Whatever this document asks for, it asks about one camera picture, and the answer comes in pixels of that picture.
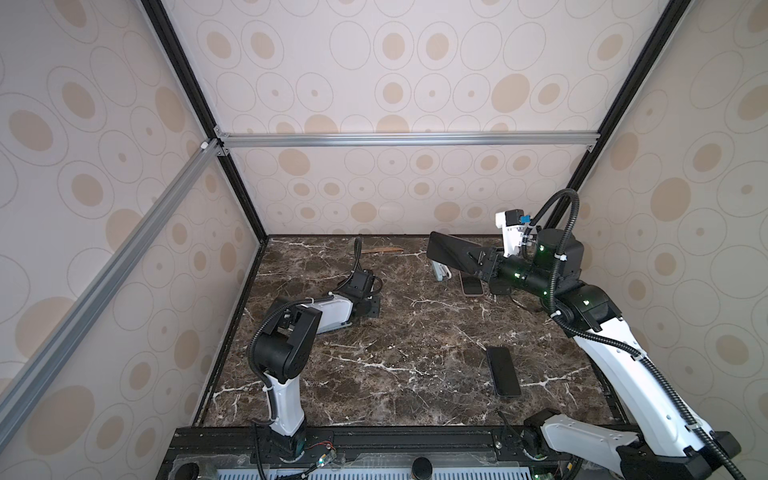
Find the black phone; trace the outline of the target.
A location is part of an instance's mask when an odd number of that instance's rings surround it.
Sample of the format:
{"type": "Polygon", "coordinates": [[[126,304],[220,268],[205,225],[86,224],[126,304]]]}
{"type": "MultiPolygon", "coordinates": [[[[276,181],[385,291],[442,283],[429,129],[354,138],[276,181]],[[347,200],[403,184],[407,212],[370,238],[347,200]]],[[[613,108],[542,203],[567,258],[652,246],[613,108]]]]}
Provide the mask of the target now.
{"type": "Polygon", "coordinates": [[[433,231],[429,235],[426,255],[439,264],[482,278],[484,263],[492,251],[492,248],[433,231]]]}
{"type": "Polygon", "coordinates": [[[487,347],[486,357],[495,393],[502,398],[522,394],[511,352],[507,347],[487,347]]]}

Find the pink phone case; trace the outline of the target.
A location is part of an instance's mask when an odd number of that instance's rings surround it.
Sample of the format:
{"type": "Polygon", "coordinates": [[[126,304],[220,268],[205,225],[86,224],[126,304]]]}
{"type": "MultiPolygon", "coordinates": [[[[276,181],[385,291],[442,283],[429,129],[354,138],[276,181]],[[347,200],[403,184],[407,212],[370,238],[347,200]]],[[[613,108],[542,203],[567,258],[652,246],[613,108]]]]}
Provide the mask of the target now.
{"type": "Polygon", "coordinates": [[[461,289],[467,297],[479,297],[484,294],[482,282],[469,274],[462,272],[460,274],[461,289]]]}

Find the black phone case horizontal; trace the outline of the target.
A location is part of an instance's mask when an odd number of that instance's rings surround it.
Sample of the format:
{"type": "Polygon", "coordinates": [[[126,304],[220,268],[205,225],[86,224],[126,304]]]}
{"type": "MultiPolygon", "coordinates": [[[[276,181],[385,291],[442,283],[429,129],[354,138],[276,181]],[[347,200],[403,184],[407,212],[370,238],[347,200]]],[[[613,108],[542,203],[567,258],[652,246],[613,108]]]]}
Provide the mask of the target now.
{"type": "Polygon", "coordinates": [[[488,282],[488,287],[490,293],[496,296],[510,295],[513,290],[513,286],[511,284],[499,278],[491,279],[488,282]]]}

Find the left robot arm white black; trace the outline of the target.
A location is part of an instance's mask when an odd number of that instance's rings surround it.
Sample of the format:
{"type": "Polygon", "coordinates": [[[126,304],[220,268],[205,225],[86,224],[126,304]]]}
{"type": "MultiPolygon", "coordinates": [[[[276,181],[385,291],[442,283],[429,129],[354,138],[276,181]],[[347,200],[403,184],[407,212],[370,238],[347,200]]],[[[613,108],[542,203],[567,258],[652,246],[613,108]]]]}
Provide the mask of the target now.
{"type": "Polygon", "coordinates": [[[299,377],[316,337],[347,328],[359,318],[376,318],[383,281],[372,271],[352,273],[336,289],[319,298],[276,298],[251,339],[247,360],[263,382],[268,399],[266,425],[292,438],[303,429],[299,377]]]}

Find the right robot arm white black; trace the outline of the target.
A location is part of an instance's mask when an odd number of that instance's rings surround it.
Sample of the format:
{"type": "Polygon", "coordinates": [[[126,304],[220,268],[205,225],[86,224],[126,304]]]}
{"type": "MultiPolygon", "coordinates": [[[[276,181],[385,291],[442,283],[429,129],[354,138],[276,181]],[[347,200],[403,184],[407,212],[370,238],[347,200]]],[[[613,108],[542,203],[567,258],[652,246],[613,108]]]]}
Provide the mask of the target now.
{"type": "Polygon", "coordinates": [[[635,421],[622,433],[548,413],[535,422],[543,447],[598,464],[624,479],[707,479],[719,469],[743,478],[741,448],[677,393],[641,347],[616,303],[581,280],[584,246],[569,229],[505,227],[504,245],[470,245],[455,265],[496,291],[536,296],[554,323],[597,365],[635,421]]]}

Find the brown wooden stick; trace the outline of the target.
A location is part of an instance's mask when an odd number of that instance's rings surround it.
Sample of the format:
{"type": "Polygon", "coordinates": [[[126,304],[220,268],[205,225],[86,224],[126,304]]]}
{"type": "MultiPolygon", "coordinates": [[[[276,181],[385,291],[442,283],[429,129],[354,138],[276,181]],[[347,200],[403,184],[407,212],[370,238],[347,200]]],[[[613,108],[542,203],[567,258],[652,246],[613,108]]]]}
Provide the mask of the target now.
{"type": "Polygon", "coordinates": [[[401,254],[405,249],[401,247],[376,247],[362,251],[362,254],[401,254]]]}

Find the small white blue box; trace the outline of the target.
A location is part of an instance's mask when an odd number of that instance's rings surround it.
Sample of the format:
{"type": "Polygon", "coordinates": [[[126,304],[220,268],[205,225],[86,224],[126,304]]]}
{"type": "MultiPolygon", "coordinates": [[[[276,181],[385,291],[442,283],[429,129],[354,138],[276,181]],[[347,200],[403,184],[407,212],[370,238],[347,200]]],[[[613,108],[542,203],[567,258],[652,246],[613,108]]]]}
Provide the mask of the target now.
{"type": "Polygon", "coordinates": [[[448,266],[436,261],[432,261],[431,264],[438,282],[443,282],[452,278],[452,272],[448,266]]]}

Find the black knob front centre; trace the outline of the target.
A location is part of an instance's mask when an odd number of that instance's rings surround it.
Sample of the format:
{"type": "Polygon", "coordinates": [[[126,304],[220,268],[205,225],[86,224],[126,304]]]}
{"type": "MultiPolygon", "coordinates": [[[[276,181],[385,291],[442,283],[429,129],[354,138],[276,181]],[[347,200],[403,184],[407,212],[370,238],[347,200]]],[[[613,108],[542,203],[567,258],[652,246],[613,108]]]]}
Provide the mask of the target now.
{"type": "Polygon", "coordinates": [[[417,457],[413,460],[410,476],[412,480],[431,480],[434,474],[432,462],[426,457],[417,457]]]}

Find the horizontal aluminium rail back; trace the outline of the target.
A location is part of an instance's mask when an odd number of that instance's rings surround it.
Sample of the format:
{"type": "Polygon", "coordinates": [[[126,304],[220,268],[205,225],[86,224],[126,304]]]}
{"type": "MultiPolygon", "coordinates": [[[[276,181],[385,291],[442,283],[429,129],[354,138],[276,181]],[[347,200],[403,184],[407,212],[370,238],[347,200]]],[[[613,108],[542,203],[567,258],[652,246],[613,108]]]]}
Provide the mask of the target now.
{"type": "Polygon", "coordinates": [[[202,143],[222,151],[231,148],[367,148],[367,147],[449,147],[449,146],[594,146],[596,131],[512,131],[512,132],[385,132],[385,133],[223,133],[202,143]]]}

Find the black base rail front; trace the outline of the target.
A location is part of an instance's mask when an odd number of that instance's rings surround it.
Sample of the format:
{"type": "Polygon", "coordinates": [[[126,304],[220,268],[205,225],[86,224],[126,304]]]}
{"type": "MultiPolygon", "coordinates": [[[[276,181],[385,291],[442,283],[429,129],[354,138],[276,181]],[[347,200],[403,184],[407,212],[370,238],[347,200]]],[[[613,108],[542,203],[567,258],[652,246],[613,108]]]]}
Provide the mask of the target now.
{"type": "Polygon", "coordinates": [[[235,467],[296,467],[305,470],[333,448],[333,467],[384,466],[426,457],[433,464],[528,467],[574,479],[596,464],[568,453],[536,460],[524,452],[521,426],[331,426],[310,427],[304,450],[291,458],[270,441],[265,427],[186,427],[176,430],[162,460],[158,479],[174,479],[185,464],[229,463],[235,467]]]}

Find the diagonal aluminium rail left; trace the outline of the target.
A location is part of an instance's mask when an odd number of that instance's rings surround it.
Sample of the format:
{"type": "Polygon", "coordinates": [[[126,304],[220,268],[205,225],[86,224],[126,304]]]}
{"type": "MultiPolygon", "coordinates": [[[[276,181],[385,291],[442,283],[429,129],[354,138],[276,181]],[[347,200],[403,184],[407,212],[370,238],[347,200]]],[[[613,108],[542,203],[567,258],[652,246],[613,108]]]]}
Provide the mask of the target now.
{"type": "Polygon", "coordinates": [[[201,146],[9,385],[1,399],[2,449],[7,448],[221,146],[222,141],[215,138],[201,146]]]}

